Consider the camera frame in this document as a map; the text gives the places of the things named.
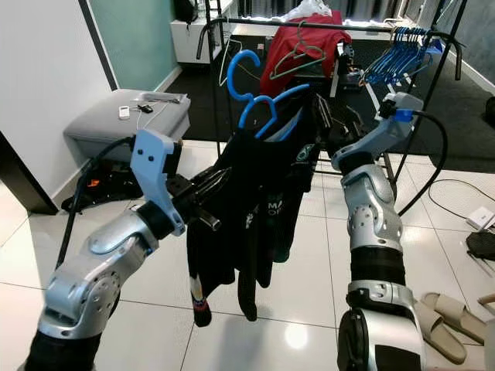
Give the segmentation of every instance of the white plastic bag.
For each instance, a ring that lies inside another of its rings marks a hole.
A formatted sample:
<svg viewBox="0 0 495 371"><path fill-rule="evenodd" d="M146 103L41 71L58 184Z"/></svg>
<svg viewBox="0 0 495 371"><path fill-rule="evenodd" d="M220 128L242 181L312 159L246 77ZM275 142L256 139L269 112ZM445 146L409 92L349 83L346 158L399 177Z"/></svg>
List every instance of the white plastic bag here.
<svg viewBox="0 0 495 371"><path fill-rule="evenodd" d="M323 0L302 0L297 8L279 18L287 22L294 18L310 17L314 13L332 16L332 10L323 3Z"/></svg>

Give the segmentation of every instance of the black metal rack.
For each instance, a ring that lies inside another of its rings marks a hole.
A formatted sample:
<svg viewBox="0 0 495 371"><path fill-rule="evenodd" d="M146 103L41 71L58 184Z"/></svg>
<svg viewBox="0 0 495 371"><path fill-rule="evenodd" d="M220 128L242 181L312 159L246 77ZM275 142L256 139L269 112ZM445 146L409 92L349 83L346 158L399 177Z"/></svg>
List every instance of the black metal rack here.
<svg viewBox="0 0 495 371"><path fill-rule="evenodd" d="M429 45L432 37L438 36L443 39L445 42L445 49L443 50L442 57L439 61L439 64L436 68L435 75L432 79L432 82L430 83L430 86L428 88L428 92L426 94L424 104L423 104L423 111L426 111L428 108L428 105L430 103L430 100L432 99L433 92L435 91L436 85L438 83L438 80L440 78L440 74L442 73L443 67L445 66L447 56L449 54L449 51L454 45L456 48L456 80L460 80L461 77L461 66L462 66L462 60L463 60L463 51L461 49L460 43L456 41L456 33L457 29L459 28L459 24L461 22L461 19L464 14L464 10L466 9L466 4L467 0L462 0L461 4L459 6L459 9L456 14L455 21L452 25L452 28L450 32L440 32L437 30L437 21L439 19L439 16L442 13L442 8L443 5L446 3L446 0L441 0L439 2L439 5L437 6L437 9L435 11L435 16L432 20L432 25L430 27L430 31L428 32L428 35L425 39L426 46ZM210 56L210 68L211 70L211 93L212 93L212 101L213 101L213 122L215 124L215 137L217 140L217 152L218 155L220 155L220 141L219 141L219 127L218 127L218 115L217 115L217 92L216 92L216 78L213 73L213 29L216 24L219 25L220 27L220 45L221 45L221 51L222 53L225 48L225 42L224 42L224 29L223 29L223 24L224 23L233 23L233 24L248 24L248 25L260 25L260 26L280 26L280 27L304 27L304 28L314 28L314 29L340 29L344 31L365 31L365 32L379 32L379 33L391 33L393 31L392 28L384 28L384 27L379 27L379 26L368 26L368 27L360 27L360 26L342 26L342 25L330 25L330 24L317 24L317 23L303 23L299 24L297 22L278 22L278 21L261 21L261 20L253 20L253 19L239 19L239 18L223 18L222 16L222 9L221 9L221 4L220 0L217 0L217 8L212 9L210 7L210 3L208 0L205 0L205 6L206 6L206 17L207 17L207 23L203 27L200 33L200 40L198 42L198 48L197 48L197 53L196 53L196 58L199 59L201 56L202 48L203 48L203 41L204 41L204 35L205 33L207 34L208 37L208 52ZM216 10L217 11L217 17L216 19L211 19L210 16L210 11L211 10ZM415 85L417 74L415 74L412 79L411 83L409 84L408 87L408 93L411 92L412 87ZM228 91L226 91L227 95L227 109L228 109L228 117L229 117L229 126L230 126L230 132L234 132L234 126L233 126L233 119L232 119L232 108L231 108L231 102L230 102L230 94ZM422 122L422 118L420 117L415 125L415 129L413 130L412 134L409 136L408 143L406 145L405 153L402 155L401 162L399 164L397 172L394 174L390 159L388 155L385 153L384 154L384 162L385 162L385 168L387 170L387 176L391 182L392 188L394 190L394 193L396 192L396 187L397 187L397 180L398 176L400 175L404 164L405 160L408 157L408 153L411 149L411 145L416 138L416 135L418 133L418 129L420 128ZM338 175L338 172L322 172L325 174L336 174Z"/></svg>

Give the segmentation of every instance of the printed logo on shirt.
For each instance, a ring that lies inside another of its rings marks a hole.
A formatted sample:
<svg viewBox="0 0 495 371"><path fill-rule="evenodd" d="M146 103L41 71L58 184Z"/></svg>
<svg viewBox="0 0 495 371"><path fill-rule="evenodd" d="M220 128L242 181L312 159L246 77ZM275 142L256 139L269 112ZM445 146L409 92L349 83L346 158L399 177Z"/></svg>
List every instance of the printed logo on shirt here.
<svg viewBox="0 0 495 371"><path fill-rule="evenodd" d="M302 150L300 151L300 153L297 154L297 157L295 158L297 161L305 161L306 159L308 159L309 157L309 153L311 152L312 148L314 147L315 145L312 144L312 145L305 145Z"/></svg>
<svg viewBox="0 0 495 371"><path fill-rule="evenodd" d="M268 203L268 215L269 216L275 216L280 213L280 210L282 209L282 200L274 203Z"/></svg>
<svg viewBox="0 0 495 371"><path fill-rule="evenodd" d="M249 213L247 216L246 216L246 229L248 230L249 227L251 226L251 223L253 221L253 214L252 213Z"/></svg>

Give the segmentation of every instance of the white remote control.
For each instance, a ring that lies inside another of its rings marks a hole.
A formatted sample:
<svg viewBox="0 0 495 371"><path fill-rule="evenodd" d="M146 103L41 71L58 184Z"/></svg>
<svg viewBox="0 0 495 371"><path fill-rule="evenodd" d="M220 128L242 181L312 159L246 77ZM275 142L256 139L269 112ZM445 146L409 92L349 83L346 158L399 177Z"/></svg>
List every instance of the white remote control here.
<svg viewBox="0 0 495 371"><path fill-rule="evenodd" d="M131 110L129 106L120 106L118 108L118 118L121 120L128 120L131 117Z"/></svg>

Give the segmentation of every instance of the row of blue hangers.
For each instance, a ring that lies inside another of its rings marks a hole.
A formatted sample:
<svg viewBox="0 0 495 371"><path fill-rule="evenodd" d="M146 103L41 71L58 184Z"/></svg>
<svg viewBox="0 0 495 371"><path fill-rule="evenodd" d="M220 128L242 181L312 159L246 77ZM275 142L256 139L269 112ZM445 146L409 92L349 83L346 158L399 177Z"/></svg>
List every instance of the row of blue hangers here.
<svg viewBox="0 0 495 371"><path fill-rule="evenodd" d="M424 43L427 35L428 31L420 28L396 28L391 37L391 48L364 71L363 80L367 83L397 83L405 78L405 73L413 76L430 66L433 58L431 53L427 53ZM420 38L423 39L421 46L418 45ZM424 63L426 54L429 58Z"/></svg>
<svg viewBox="0 0 495 371"><path fill-rule="evenodd" d="M245 128L246 126L246 119L248 117L249 112L251 109L258 103L265 102L268 104L268 107L270 108L271 112L271 118L268 120L268 122L254 135L255 138L259 139L275 122L278 120L278 115L277 115L277 110L275 105L280 101L285 99L286 97L289 97L295 93L298 93L301 90L309 88L309 84L304 83L302 85L298 85L297 87L293 87L291 89L288 89L284 91L283 93L280 93L277 97L271 98L268 95L258 95L257 97L254 97L253 94L251 93L244 93L244 94L239 94L235 88L234 88L234 71L239 64L239 61L242 60L243 58L249 58L251 59L256 67L260 66L260 60L258 56L256 55L255 52L252 50L242 50L239 53L237 53L234 58L232 58L231 62L229 63L229 68L227 70L227 89L229 90L230 95L235 99L239 101L246 100L247 105L242 111L241 118L239 119L239 128ZM294 130L295 126L299 122L300 115L298 114L297 117L291 121L290 126L288 129L284 132L282 136L277 141L284 141L287 139L292 131Z"/></svg>

